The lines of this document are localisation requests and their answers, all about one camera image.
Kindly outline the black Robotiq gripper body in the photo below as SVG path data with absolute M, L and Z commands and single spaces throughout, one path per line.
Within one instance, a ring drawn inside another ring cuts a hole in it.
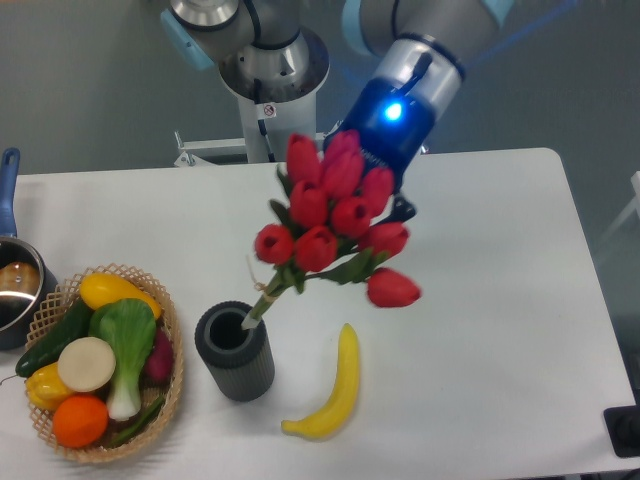
M 340 131 L 358 133 L 367 171 L 375 167 L 391 170 L 395 193 L 435 124 L 433 109 L 411 93 L 432 61 L 431 54 L 421 54 L 404 83 L 382 77 L 370 80 L 339 127 Z

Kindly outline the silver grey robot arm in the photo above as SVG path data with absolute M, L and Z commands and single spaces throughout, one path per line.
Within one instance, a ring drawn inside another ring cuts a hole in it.
M 348 1 L 342 30 L 380 62 L 336 131 L 354 130 L 368 167 L 401 180 L 495 35 L 508 1 Z M 281 162 L 295 133 L 316 133 L 316 95 L 329 73 L 321 38 L 296 1 L 173 1 L 160 15 L 195 69 L 216 67 L 237 99 L 246 155 Z

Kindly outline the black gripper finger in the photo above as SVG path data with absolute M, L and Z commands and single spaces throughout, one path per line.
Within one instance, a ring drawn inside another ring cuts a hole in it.
M 416 216 L 417 210 L 412 202 L 400 193 L 393 198 L 390 214 L 385 221 L 390 222 L 406 222 Z

